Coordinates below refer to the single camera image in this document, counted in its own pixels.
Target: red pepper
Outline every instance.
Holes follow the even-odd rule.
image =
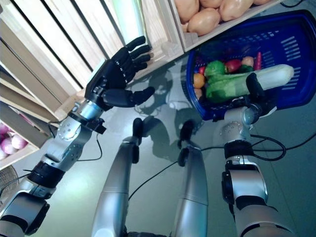
[[[204,75],[205,68],[206,68],[206,66],[200,67],[200,68],[198,69],[198,73]]]
[[[241,61],[239,59],[233,59],[225,63],[227,72],[233,73],[241,67]]]
[[[257,53],[255,64],[253,65],[253,70],[261,70],[262,54],[261,52]]]

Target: wire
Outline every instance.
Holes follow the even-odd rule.
[[[254,151],[258,151],[258,152],[282,152],[282,154],[280,156],[278,156],[277,158],[265,158],[265,157],[261,157],[261,156],[258,156],[256,154],[254,154],[254,156],[258,159],[262,159],[262,160],[265,160],[265,161],[276,161],[276,160],[280,160],[282,159],[285,154],[286,154],[286,151],[288,150],[292,150],[292,149],[295,149],[295,148],[298,148],[300,146],[303,146],[304,144],[308,143],[309,141],[311,141],[314,137],[316,137],[316,132],[310,136],[308,139],[306,139],[304,142],[301,142],[300,144],[298,145],[295,145],[295,146],[292,146],[292,147],[289,147],[289,148],[286,148],[281,142],[279,142],[278,140],[276,139],[273,139],[273,138],[270,138],[270,137],[266,137],[266,136],[260,136],[260,135],[251,135],[251,137],[256,137],[256,138],[262,138],[262,140],[260,140],[259,142],[256,142],[254,144],[252,144],[251,146],[254,147],[264,141],[272,141],[272,142],[275,142],[277,143],[282,149],[269,149],[269,150],[254,150]],[[207,148],[204,148],[202,149],[201,151],[207,151],[207,150],[211,150],[211,149],[223,149],[224,147],[207,147]],[[142,187],[144,186],[146,183],[148,183],[150,180],[152,180],[153,178],[155,178],[156,176],[158,176],[159,174],[161,174],[162,172],[164,172],[166,169],[168,169],[169,167],[173,166],[175,163],[177,162],[174,162],[170,165],[168,165],[166,168],[162,169],[161,171],[159,171],[157,174],[155,174],[154,176],[152,176],[151,178],[147,179],[145,182],[143,182],[140,186],[138,186],[138,188],[129,196],[128,200],[130,200],[133,195]]]
[[[282,159],[285,156],[285,154],[286,154],[286,147],[285,147],[285,145],[283,145],[278,140],[273,139],[271,137],[266,137],[266,136],[261,136],[261,135],[253,135],[253,134],[251,135],[251,137],[262,138],[264,140],[269,140],[271,142],[277,143],[282,148],[282,154],[280,156],[276,157],[276,158],[265,158],[265,157],[259,156],[257,154],[252,154],[254,157],[256,157],[258,159],[261,159],[261,160],[265,160],[265,161],[277,161],[277,160]]]
[[[49,121],[49,122],[47,123],[48,129],[49,129],[49,131],[50,131],[50,135],[51,135],[53,138],[55,138],[56,136],[55,136],[55,134],[54,134],[54,132],[53,132],[53,130],[52,130],[52,128],[51,128],[51,124],[52,124],[52,123],[60,124],[60,121]]]
[[[144,186],[147,182],[151,181],[151,180],[152,180],[153,178],[155,178],[157,175],[163,173],[166,169],[168,169],[169,167],[173,166],[173,165],[176,164],[176,163],[177,163],[177,161],[174,162],[174,163],[172,163],[172,164],[170,164],[170,165],[168,165],[166,168],[162,169],[162,170],[159,171],[157,174],[155,174],[154,176],[150,177],[150,178],[147,179],[145,182],[143,182],[143,183],[142,183],[140,186],[138,186],[138,188],[129,196],[128,200],[130,200],[130,199],[134,196],[134,194],[135,194],[142,186]]]
[[[4,187],[0,190],[0,198],[1,198],[1,195],[2,195],[2,193],[3,193],[3,191],[5,190],[6,187],[8,187],[10,184],[14,183],[15,181],[17,181],[17,180],[19,180],[19,179],[24,178],[25,176],[28,176],[28,175],[29,175],[29,174],[22,175],[22,176],[20,176],[20,177],[17,177],[17,178],[15,178],[15,179],[11,180],[10,182],[6,183],[6,184],[4,185]]]
[[[286,7],[286,8],[293,8],[293,7],[296,7],[298,6],[299,4],[301,4],[304,0],[300,0],[298,3],[294,4],[294,5],[286,5],[284,3],[280,3],[282,6]]]
[[[99,160],[99,159],[102,158],[103,152],[102,152],[102,148],[101,148],[101,145],[100,145],[100,142],[99,142],[98,137],[99,137],[99,133],[97,133],[97,135],[96,135],[97,144],[98,144],[98,147],[99,147],[99,149],[100,149],[100,156],[99,156],[99,158],[97,158],[97,159],[79,159],[79,160],[77,160],[77,161],[93,161],[93,160]]]
[[[316,137],[316,132],[310,136],[308,139],[306,139],[304,142],[301,142],[298,145],[292,146],[292,147],[288,147],[286,148],[287,151],[293,150],[295,148],[301,147],[303,145],[305,145],[306,143],[308,143],[309,141],[311,141],[314,137]],[[281,152],[282,150],[280,149],[267,149],[267,150],[254,150],[256,152]]]
[[[295,146],[292,146],[292,147],[285,147],[281,142],[277,141],[276,139],[273,139],[273,138],[270,138],[270,137],[266,137],[266,136],[259,136],[259,135],[251,135],[252,137],[258,137],[258,138],[263,138],[261,141],[259,142],[256,142],[254,144],[252,144],[251,146],[255,146],[255,145],[258,145],[259,143],[262,143],[266,140],[270,140],[272,142],[275,142],[277,143],[279,146],[281,146],[281,149],[254,149],[253,151],[255,152],[284,152],[284,148],[286,151],[289,151],[289,150],[293,150],[295,148],[298,148],[298,147],[301,147],[303,145],[305,145],[306,143],[308,143],[309,141],[311,141],[314,137],[316,137],[316,132],[310,136],[309,138],[307,138],[304,142],[301,142],[300,144],[297,144]],[[224,147],[207,147],[207,148],[204,148],[202,149],[201,151],[207,151],[207,150],[211,150],[211,149],[223,149]],[[275,158],[273,159],[267,159],[267,158],[264,158],[263,160],[268,160],[268,161],[275,161]]]
[[[202,149],[201,152],[211,150],[211,149],[224,149],[224,147],[207,147],[207,148]]]

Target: red tomato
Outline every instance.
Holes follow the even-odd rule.
[[[200,68],[198,69],[198,73],[204,75],[205,68],[206,68],[206,66],[200,67]]]

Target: gray floor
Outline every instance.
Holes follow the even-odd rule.
[[[316,15],[314,5],[312,1],[305,1],[301,7],[314,11]],[[264,14],[284,10],[276,6]],[[186,120],[194,119],[200,124],[193,140],[202,148],[219,145],[216,133],[219,123],[203,122],[183,94],[181,80],[185,76],[186,61],[187,57],[184,56],[133,86],[133,90],[148,85],[156,88],[154,97],[144,105],[136,109],[114,108],[104,113],[107,131],[99,137],[103,158],[99,161],[78,162],[65,175],[49,200],[51,209],[46,219],[33,236],[90,236],[95,207],[105,178],[122,139],[131,134],[132,122],[136,117],[146,118],[148,132],[140,147],[140,161],[132,167],[131,191],[177,159],[179,151],[176,140],[181,124]],[[315,118],[316,97],[308,105],[278,111],[260,119],[252,133],[272,136],[286,146],[291,146],[315,131]],[[15,164],[19,174],[24,174],[23,168],[31,169],[38,162],[49,142],[40,151]],[[312,237],[316,233],[315,154],[314,139],[304,147],[289,151],[280,161],[258,161],[269,189],[268,204],[284,215],[300,237]],[[99,150],[93,136],[86,144],[82,157],[98,156]],[[208,236],[234,237],[233,218],[221,198],[221,173],[225,165],[223,151],[206,151],[204,157],[210,203]],[[139,190],[129,205],[126,225],[130,231],[163,235],[170,233],[182,174],[183,169],[175,165]]]

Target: blue basket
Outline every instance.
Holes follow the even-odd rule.
[[[277,109],[307,104],[316,91],[316,20],[306,10],[249,19],[192,50],[189,55],[186,96],[203,120],[224,118],[231,101],[214,104],[193,88],[193,74],[214,60],[228,61],[262,52],[262,68],[288,64],[294,77],[282,87],[266,91],[277,100]]]

